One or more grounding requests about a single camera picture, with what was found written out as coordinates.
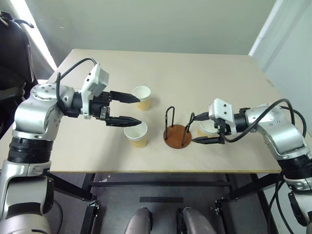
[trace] white paper cup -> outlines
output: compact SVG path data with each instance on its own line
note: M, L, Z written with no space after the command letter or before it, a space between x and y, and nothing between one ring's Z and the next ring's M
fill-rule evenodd
M136 105L140 110L147 111L151 106L151 90L146 86L138 86L132 90L132 95L140 99Z
M147 142L147 125L145 122L137 126L123 128L123 132L134 147L142 148Z
M218 137L215 122L212 120L201 121L197 132L198 137Z

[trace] white wall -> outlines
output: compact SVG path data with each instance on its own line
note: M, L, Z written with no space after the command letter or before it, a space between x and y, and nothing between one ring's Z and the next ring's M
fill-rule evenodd
M57 64L73 48L248 54L274 0L26 0Z
M312 133L312 4L311 0L277 0L260 32L251 55L275 88L288 98L308 123ZM296 234L305 234L290 207L284 185L279 198L285 218ZM265 190L270 201L274 188ZM272 214L280 234L288 234L276 203Z

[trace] black chair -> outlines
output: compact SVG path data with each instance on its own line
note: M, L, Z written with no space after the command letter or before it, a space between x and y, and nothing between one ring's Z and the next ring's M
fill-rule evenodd
M18 105L38 84L30 54L30 42L20 27L27 22L1 12L0 17L0 139L12 125Z

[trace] white table top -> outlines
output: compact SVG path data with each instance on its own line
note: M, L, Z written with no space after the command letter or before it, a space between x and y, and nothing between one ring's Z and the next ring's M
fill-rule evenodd
M207 111L215 98L242 107L274 102L280 94L267 81L253 58L235 55L149 53L73 50L58 71L63 73L77 61L93 57L110 74L106 91L131 93L139 85L152 90L147 112L136 104L111 102L111 116L131 116L148 125L148 143L133 148L122 128L107 127L104 121L63 117L51 155L53 172L278 172L280 167L260 134L248 134L235 143L201 145L191 142L172 149L163 140L165 111L175 106L175 124L185 125L191 112ZM63 85L80 89L92 69L85 62L64 80ZM49 79L54 82L56 74ZM197 137L198 122L191 125ZM11 130L0 140L1 162L7 158ZM312 146L312 138L306 141Z

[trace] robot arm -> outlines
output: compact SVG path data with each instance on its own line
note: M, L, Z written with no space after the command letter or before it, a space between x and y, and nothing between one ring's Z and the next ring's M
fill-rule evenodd
M243 108L233 114L232 106L217 98L209 106L209 111L196 116L195 120L213 120L220 137L216 137L215 141L207 137L198 137L193 141L202 144L234 142L225 136L245 132L269 107L265 104L251 109ZM286 119L280 106L268 111L250 132L262 134L292 190L289 199L294 215L302 226L308 226L312 222L312 155L304 137Z
M139 99L131 94L103 92L107 83L108 73L96 64L79 92L55 83L39 84L19 105L9 156L0 175L0 233L50 233L42 214L53 204L53 180L47 173L53 141L64 115L83 114L86 119L95 117L117 127L141 123L132 117L110 116L112 100L133 103Z

